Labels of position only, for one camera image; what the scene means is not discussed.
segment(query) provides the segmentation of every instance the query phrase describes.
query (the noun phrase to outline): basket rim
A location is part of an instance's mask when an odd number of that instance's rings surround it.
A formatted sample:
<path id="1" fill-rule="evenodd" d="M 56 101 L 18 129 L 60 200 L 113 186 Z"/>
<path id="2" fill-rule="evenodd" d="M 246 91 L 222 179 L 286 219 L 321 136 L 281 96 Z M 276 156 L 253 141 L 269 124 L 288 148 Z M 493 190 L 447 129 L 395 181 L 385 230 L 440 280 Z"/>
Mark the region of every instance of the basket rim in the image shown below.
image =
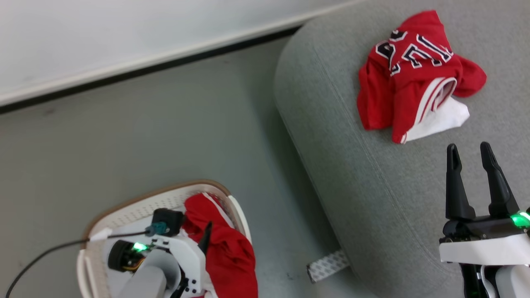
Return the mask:
<path id="1" fill-rule="evenodd" d="M 109 208 L 107 210 L 105 210 L 104 212 L 100 213 L 99 215 L 97 215 L 94 219 L 92 219 L 92 221 L 90 221 L 90 223 L 86 226 L 86 229 L 83 233 L 83 237 L 82 239 L 87 239 L 89 238 L 90 236 L 90 232 L 92 231 L 92 229 L 94 228 L 94 226 L 100 221 L 102 220 L 105 216 L 109 215 L 109 214 L 112 214 L 124 207 L 127 207 L 129 205 L 132 205 L 134 203 L 137 203 L 141 200 L 144 200 L 144 199 L 147 199 L 149 197 L 153 197 L 153 196 L 156 196 L 156 195 L 159 195 L 159 194 L 162 194 L 164 192 L 167 192 L 167 191 L 171 191 L 171 190 L 174 190 L 174 189 L 178 189 L 178 188 L 182 188 L 182 187 L 187 187 L 187 186 L 192 186 L 192 185 L 197 185 L 197 184 L 206 184 L 206 185 L 211 185 L 213 187 L 216 187 L 218 188 L 220 191 L 222 191 L 227 197 L 228 196 L 231 196 L 232 194 L 230 193 L 230 191 L 228 191 L 228 189 L 226 187 L 224 187 L 221 183 L 217 182 L 217 181 L 213 181 L 213 180 L 209 180 L 209 179 L 199 179 L 199 180 L 192 180 L 192 181 L 188 181 L 188 182 L 183 182 L 183 183 L 179 183 L 179 184 L 175 184 L 175 185 L 172 185 L 172 186 L 168 186 L 168 187 L 165 187 L 165 188 L 162 188 L 162 189 L 158 189 L 158 190 L 154 190 L 154 191 L 151 191 L 147 194 L 144 194 L 144 195 L 141 195 L 139 197 L 136 197 L 134 199 L 131 199 L 131 200 L 128 200 L 124 203 L 121 203 L 119 205 L 116 205 L 112 208 Z M 81 244 L 81 249 L 86 249 L 86 243 L 82 243 Z"/>

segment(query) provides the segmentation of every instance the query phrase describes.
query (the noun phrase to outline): green led light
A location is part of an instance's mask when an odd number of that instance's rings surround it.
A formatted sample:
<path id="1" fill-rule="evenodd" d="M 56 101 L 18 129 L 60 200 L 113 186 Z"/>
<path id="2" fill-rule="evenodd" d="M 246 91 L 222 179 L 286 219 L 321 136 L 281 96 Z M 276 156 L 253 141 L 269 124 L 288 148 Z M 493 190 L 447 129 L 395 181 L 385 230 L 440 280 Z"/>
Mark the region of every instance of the green led light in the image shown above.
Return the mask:
<path id="1" fill-rule="evenodd" d="M 148 249 L 149 247 L 147 247 L 147 245 L 145 245 L 145 244 L 141 244 L 141 243 L 136 242 L 133 245 L 132 248 L 134 248 L 137 251 L 144 251 L 144 250 Z"/>
<path id="2" fill-rule="evenodd" d="M 530 227 L 530 215 L 526 212 L 520 212 L 511 216 L 516 227 Z"/>
<path id="3" fill-rule="evenodd" d="M 522 215 L 522 216 L 526 217 L 530 221 L 530 215 L 528 213 L 521 212 L 521 213 L 519 213 L 519 215 Z"/>

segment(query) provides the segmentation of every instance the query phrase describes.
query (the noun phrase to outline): black cable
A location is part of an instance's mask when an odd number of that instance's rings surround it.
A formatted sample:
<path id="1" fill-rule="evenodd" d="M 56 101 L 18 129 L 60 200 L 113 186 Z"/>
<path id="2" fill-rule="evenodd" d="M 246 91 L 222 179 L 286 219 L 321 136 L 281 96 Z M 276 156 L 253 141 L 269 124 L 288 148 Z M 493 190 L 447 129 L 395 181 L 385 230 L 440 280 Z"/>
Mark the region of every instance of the black cable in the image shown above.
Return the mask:
<path id="1" fill-rule="evenodd" d="M 184 278 L 180 281 L 179 287 L 171 294 L 169 298 L 181 298 L 184 290 L 188 287 L 189 279 Z"/>
<path id="2" fill-rule="evenodd" d="M 146 232 L 144 231 L 144 232 L 138 232 L 138 233 L 110 235 L 107 237 L 107 239 L 138 236 L 138 235 L 144 235 L 145 233 Z M 41 253 L 38 257 L 35 258 L 35 260 L 31 261 L 26 267 L 24 267 L 24 269 L 22 269 L 22 271 L 20 271 L 20 273 L 15 277 L 15 280 L 11 283 L 11 285 L 9 286 L 9 289 L 7 290 L 7 293 L 5 294 L 5 298 L 9 298 L 9 296 L 11 295 L 11 292 L 13 291 L 13 288 L 15 287 L 19 279 L 22 277 L 22 275 L 24 275 L 24 273 L 26 273 L 31 268 L 31 266 L 35 265 L 36 262 L 38 262 L 40 259 L 45 257 L 47 254 L 54 252 L 56 250 L 59 250 L 61 248 L 69 247 L 69 246 L 76 245 L 76 244 L 87 243 L 87 242 L 90 242 L 90 239 L 81 239 L 81 240 L 66 242 L 61 245 L 52 247 L 48 249 L 47 251 Z"/>

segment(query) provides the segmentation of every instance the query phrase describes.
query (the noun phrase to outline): gray sofa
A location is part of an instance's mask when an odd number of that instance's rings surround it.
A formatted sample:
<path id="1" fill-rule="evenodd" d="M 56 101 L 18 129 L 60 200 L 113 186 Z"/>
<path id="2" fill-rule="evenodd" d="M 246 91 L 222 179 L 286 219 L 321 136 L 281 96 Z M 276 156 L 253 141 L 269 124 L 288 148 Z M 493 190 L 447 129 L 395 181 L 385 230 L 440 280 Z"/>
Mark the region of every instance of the gray sofa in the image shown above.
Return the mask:
<path id="1" fill-rule="evenodd" d="M 453 51 L 488 81 L 463 99 L 471 116 L 461 128 L 397 145 L 389 129 L 363 129 L 357 72 L 373 45 L 427 9 L 438 11 Z M 478 215 L 489 204 L 481 141 L 490 142 L 520 207 L 530 206 L 529 15 L 528 0 L 367 0 L 309 22 L 285 48 L 277 107 L 351 269 L 377 296 L 463 296 L 458 265 L 438 254 L 449 143 L 458 146 Z"/>

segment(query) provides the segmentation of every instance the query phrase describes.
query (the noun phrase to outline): gray carpet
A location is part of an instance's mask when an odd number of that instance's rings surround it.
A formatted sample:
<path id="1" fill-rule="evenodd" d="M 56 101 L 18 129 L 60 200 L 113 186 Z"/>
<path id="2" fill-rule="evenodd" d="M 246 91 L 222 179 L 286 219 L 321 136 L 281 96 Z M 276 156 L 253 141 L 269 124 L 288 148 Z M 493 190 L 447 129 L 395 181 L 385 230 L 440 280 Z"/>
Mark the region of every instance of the gray carpet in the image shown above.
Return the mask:
<path id="1" fill-rule="evenodd" d="M 240 202 L 260 297 L 366 297 L 350 270 L 311 285 L 339 248 L 272 100 L 286 40 L 0 116 L 0 288 L 98 213 L 174 183 L 213 179 Z M 80 297 L 78 248 L 54 253 L 12 297 Z"/>

